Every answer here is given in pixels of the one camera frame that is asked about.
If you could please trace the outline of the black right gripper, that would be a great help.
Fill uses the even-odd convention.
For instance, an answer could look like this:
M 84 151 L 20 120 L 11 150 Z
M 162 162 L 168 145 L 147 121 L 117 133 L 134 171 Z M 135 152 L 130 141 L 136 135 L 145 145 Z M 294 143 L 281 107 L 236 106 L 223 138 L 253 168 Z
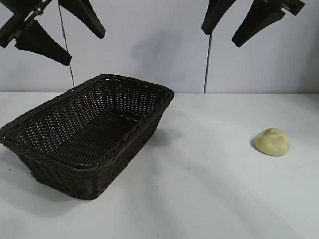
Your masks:
M 210 35 L 223 15 L 235 3 L 235 0 L 210 0 L 201 29 Z M 298 15 L 306 4 L 301 0 L 254 0 L 245 19 L 232 37 L 233 43 L 241 47 L 250 38 L 267 26 L 285 16 L 282 9 L 292 15 Z

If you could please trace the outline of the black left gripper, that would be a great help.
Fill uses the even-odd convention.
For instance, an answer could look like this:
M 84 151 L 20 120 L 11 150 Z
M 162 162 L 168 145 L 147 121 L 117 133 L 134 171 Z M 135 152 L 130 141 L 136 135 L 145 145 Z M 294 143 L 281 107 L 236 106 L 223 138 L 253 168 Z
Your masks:
M 52 0 L 0 0 L 13 15 L 0 29 L 0 45 L 6 48 L 16 39 L 17 49 L 33 52 L 50 58 L 64 66 L 69 66 L 72 56 L 61 47 L 40 25 L 37 16 Z M 58 0 L 65 8 L 83 22 L 99 39 L 103 39 L 106 30 L 98 19 L 89 0 Z

